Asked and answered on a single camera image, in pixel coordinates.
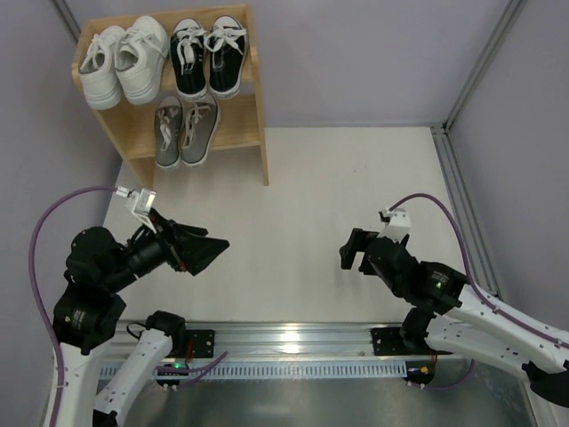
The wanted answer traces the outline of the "grey canvas sneaker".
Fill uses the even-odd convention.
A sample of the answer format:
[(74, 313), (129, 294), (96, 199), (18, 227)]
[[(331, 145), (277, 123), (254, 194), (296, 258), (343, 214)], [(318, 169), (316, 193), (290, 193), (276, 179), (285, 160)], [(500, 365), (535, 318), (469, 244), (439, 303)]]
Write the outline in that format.
[(165, 170), (176, 168), (181, 161), (180, 134), (184, 118), (180, 100), (165, 96), (156, 107), (154, 118), (156, 165)]
[(210, 94), (188, 105), (184, 137), (180, 146), (185, 165), (198, 167), (207, 159), (209, 149), (220, 124), (220, 107)]

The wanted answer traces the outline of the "white sneaker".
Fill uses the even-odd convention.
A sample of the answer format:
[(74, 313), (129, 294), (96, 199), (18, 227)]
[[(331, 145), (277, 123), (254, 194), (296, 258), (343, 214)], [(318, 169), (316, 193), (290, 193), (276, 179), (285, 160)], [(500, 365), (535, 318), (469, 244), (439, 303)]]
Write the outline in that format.
[(119, 41), (115, 70), (125, 98), (132, 105), (150, 103), (159, 93), (169, 38), (153, 17), (140, 16)]
[(115, 55), (125, 30), (110, 26), (95, 34), (79, 68), (84, 97), (93, 110), (114, 108), (122, 98), (122, 86), (115, 71)]

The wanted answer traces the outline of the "black canvas sneaker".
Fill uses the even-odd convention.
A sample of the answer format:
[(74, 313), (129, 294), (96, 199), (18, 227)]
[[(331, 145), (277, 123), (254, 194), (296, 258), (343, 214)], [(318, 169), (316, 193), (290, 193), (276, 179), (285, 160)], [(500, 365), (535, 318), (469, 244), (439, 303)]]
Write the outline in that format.
[(219, 17), (205, 39), (210, 54), (209, 86), (218, 99), (236, 96), (247, 55), (248, 32), (232, 16)]
[(204, 40), (207, 32), (196, 20), (177, 23), (170, 37), (170, 58), (179, 96), (197, 101), (207, 93), (204, 75)]

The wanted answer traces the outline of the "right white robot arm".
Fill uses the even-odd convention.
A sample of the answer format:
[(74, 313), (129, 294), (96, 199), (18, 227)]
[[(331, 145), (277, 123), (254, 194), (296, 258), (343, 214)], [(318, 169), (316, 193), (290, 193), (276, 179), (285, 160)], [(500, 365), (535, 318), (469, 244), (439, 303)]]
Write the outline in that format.
[(339, 250), (341, 268), (380, 278), (412, 308), (400, 327), (414, 354), (446, 352), (497, 367), (529, 383), (539, 397), (568, 405), (568, 333), (531, 320), (440, 262), (420, 262), (405, 242), (354, 229)]

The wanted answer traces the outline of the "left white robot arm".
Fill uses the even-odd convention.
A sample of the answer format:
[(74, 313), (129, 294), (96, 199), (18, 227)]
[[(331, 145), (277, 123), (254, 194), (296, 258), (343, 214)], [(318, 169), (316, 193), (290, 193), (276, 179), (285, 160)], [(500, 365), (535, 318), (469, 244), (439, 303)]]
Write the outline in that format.
[(143, 324), (135, 350), (107, 389), (100, 368), (126, 307), (120, 292), (162, 265), (193, 276), (229, 247), (203, 228), (165, 219), (152, 209), (123, 244), (104, 227), (80, 232), (71, 243), (67, 288), (53, 311), (55, 369), (48, 407), (51, 426), (121, 426), (159, 362), (183, 352), (186, 321), (157, 311)]

